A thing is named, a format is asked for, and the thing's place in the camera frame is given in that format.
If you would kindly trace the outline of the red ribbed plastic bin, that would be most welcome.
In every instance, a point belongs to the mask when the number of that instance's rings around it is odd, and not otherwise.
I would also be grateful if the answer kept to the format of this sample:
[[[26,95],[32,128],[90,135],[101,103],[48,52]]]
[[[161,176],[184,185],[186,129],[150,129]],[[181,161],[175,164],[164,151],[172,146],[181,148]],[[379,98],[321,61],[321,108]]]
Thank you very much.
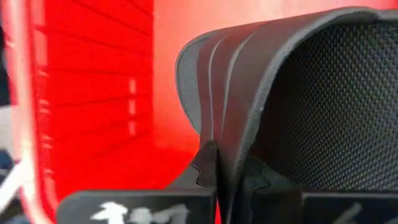
[[[175,63],[202,34],[398,0],[0,0],[22,208],[57,224],[72,194],[164,190],[200,149]]]

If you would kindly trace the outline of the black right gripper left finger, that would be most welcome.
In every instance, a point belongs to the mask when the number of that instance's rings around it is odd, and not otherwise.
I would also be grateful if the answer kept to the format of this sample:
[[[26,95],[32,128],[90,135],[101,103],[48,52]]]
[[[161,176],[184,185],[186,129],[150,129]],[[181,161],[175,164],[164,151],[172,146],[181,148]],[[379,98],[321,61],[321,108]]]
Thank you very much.
[[[215,224],[218,150],[202,145],[164,190],[82,191],[57,210],[57,224]]]

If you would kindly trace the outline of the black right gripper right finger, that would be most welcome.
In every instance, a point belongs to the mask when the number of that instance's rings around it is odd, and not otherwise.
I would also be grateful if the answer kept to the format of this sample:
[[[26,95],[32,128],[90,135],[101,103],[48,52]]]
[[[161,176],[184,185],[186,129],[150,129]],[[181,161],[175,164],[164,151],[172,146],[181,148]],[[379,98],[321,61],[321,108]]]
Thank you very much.
[[[307,190],[250,157],[239,224],[398,224],[398,192]]]

